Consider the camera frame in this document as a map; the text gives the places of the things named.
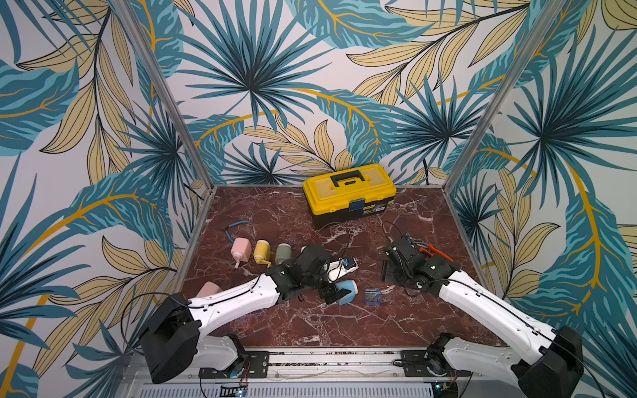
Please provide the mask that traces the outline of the yellow black toolbox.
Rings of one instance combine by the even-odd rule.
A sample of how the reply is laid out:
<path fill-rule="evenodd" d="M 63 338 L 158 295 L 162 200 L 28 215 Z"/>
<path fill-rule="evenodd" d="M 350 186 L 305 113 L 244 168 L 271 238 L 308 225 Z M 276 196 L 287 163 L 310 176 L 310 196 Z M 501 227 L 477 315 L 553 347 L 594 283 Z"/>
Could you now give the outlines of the yellow black toolbox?
<path fill-rule="evenodd" d="M 318 229 L 385 212 L 396 196 L 393 180 L 379 164 L 311 177 L 303 191 Z"/>

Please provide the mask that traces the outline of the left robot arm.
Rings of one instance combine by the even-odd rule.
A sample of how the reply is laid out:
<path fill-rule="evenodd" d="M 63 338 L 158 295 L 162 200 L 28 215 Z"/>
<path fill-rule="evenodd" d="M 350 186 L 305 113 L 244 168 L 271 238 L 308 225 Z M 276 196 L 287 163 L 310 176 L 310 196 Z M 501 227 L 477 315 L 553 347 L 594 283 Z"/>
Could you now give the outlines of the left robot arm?
<path fill-rule="evenodd" d="M 351 294 L 339 278 L 355 271 L 351 256 L 332 260 L 319 245 L 307 245 L 295 257 L 272 265 L 251 281 L 215 295 L 186 299 L 176 293 L 161 303 L 141 328 L 142 353 L 154 384 L 163 384 L 191 366 L 212 368 L 227 376 L 239 373 L 247 352 L 234 335 L 211 333 L 255 311 L 275 307 L 315 290 L 332 304 Z"/>

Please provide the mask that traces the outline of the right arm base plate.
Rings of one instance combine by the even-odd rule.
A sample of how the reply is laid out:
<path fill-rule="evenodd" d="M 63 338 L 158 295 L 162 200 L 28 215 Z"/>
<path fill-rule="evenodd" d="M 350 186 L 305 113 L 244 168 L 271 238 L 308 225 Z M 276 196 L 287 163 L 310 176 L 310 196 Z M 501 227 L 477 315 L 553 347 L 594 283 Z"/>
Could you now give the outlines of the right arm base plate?
<path fill-rule="evenodd" d="M 405 377 L 435 376 L 439 378 L 456 378 L 470 376 L 470 371 L 456 370 L 443 358 L 441 353 L 429 350 L 404 350 L 400 358 L 392 362 L 403 369 Z"/>

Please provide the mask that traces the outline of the green pencil sharpener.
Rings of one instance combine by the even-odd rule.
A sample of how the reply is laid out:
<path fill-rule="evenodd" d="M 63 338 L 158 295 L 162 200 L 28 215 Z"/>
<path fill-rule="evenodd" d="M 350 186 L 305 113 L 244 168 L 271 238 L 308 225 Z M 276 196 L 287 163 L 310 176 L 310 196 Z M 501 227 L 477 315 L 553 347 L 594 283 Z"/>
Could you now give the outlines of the green pencil sharpener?
<path fill-rule="evenodd" d="M 292 258 L 292 247 L 290 244 L 281 243 L 277 246 L 275 252 L 275 264 L 281 265 L 285 261 L 290 260 Z"/>

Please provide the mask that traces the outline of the pink pencil sharpener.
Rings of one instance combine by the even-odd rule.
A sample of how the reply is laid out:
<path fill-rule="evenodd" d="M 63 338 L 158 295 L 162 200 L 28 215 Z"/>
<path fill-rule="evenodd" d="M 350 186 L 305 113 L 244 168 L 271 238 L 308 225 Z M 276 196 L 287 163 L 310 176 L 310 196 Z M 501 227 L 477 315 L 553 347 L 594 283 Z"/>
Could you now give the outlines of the pink pencil sharpener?
<path fill-rule="evenodd" d="M 238 269 L 242 263 L 249 262 L 251 254 L 250 241 L 247 238 L 237 237 L 231 248 L 232 259 L 235 261 L 235 269 Z"/>
<path fill-rule="evenodd" d="M 199 292 L 196 295 L 198 299 L 205 299 L 210 296 L 217 295 L 222 293 L 223 289 L 214 282 L 207 281 L 202 288 L 200 288 Z"/>

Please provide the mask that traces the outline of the orange handled pliers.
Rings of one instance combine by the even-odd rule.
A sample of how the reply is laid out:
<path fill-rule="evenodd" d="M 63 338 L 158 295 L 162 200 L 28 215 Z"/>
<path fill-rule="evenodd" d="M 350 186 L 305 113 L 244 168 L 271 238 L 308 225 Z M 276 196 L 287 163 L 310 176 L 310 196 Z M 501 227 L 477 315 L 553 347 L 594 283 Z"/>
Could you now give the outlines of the orange handled pliers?
<path fill-rule="evenodd" d="M 436 247 L 434 247 L 434 245 L 427 245 L 427 246 L 421 246 L 419 248 L 419 252 L 423 253 L 425 256 L 428 257 L 434 257 L 436 255 L 446 259 L 449 262 L 453 262 L 454 260 L 449 257 L 449 255 L 446 255 L 444 252 L 442 252 L 441 250 L 436 249 Z"/>

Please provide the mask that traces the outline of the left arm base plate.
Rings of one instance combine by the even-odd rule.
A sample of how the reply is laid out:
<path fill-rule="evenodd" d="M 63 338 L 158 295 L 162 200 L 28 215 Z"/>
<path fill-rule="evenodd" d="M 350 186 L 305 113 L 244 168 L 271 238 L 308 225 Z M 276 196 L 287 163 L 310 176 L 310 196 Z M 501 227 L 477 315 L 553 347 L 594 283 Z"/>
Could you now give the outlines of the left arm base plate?
<path fill-rule="evenodd" d="M 247 376 L 249 379 L 267 378 L 269 368 L 270 352 L 255 351 L 240 354 L 230 366 L 223 370 L 213 367 L 203 367 L 199 370 L 198 376 L 201 379 L 232 379 L 239 380 Z"/>

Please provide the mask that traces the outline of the aluminium front rail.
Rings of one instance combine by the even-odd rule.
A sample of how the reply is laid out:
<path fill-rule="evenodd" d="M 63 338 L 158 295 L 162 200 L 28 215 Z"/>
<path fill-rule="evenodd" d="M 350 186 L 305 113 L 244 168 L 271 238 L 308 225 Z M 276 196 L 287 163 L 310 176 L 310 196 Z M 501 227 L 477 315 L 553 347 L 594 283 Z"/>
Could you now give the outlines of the aluminium front rail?
<path fill-rule="evenodd" d="M 267 378 L 201 379 L 190 367 L 154 384 L 145 361 L 129 364 L 117 397 L 520 397 L 522 391 L 474 374 L 405 377 L 392 362 L 401 348 L 253 348 L 270 352 Z"/>

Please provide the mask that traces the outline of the pink pencil sharpener front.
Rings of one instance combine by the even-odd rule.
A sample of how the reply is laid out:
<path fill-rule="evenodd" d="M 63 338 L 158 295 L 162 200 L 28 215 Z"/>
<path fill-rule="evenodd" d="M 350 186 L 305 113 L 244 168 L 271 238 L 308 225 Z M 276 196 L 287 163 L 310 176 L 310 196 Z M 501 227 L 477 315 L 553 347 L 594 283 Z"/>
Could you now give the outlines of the pink pencil sharpener front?
<path fill-rule="evenodd" d="M 235 269 L 238 269 L 242 263 L 249 262 L 251 254 L 250 241 L 247 238 L 237 237 L 231 248 L 232 259 L 235 261 Z"/>

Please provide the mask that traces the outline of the yellow pencil sharpener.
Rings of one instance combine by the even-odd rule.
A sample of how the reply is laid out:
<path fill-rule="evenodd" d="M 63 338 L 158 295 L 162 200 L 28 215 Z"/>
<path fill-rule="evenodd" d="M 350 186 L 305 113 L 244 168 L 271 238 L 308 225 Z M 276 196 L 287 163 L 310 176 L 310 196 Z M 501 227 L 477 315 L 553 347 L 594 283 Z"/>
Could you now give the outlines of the yellow pencil sharpener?
<path fill-rule="evenodd" d="M 265 265 L 266 267 L 271 267 L 270 256 L 270 243 L 267 240 L 258 240 L 255 244 L 255 250 L 253 252 L 255 263 L 259 265 Z"/>

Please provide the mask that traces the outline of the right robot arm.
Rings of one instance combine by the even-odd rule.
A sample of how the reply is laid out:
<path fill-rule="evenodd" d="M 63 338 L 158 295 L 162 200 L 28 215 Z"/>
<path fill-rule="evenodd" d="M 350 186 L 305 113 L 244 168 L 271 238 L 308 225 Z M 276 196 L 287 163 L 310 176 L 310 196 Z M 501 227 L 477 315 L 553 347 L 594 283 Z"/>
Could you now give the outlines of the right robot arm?
<path fill-rule="evenodd" d="M 442 333 L 425 350 L 401 353 L 406 376 L 480 374 L 517 386 L 527 397 L 570 397 L 584 373 L 582 337 L 552 328 L 491 293 L 434 247 L 405 235 L 384 250 L 383 281 L 450 303 L 502 341 L 495 347 Z"/>

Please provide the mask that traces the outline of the blue transparent tray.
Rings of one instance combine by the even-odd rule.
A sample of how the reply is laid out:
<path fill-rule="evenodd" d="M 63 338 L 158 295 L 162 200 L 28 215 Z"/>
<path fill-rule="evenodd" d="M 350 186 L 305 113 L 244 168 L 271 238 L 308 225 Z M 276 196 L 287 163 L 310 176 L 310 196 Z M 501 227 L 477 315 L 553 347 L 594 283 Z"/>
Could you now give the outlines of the blue transparent tray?
<path fill-rule="evenodd" d="M 383 304 L 383 292 L 380 288 L 368 288 L 364 291 L 364 302 L 367 306 L 381 306 Z"/>

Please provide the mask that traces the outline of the blue pencil sharpener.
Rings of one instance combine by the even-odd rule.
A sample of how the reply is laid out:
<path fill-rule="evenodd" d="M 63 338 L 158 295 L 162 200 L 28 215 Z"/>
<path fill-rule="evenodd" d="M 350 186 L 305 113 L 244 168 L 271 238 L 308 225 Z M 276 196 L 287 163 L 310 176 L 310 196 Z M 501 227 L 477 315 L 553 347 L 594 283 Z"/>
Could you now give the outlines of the blue pencil sharpener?
<path fill-rule="evenodd" d="M 336 283 L 336 287 L 340 295 L 338 304 L 341 306 L 353 302 L 354 298 L 358 294 L 358 286 L 353 280 L 338 282 Z"/>

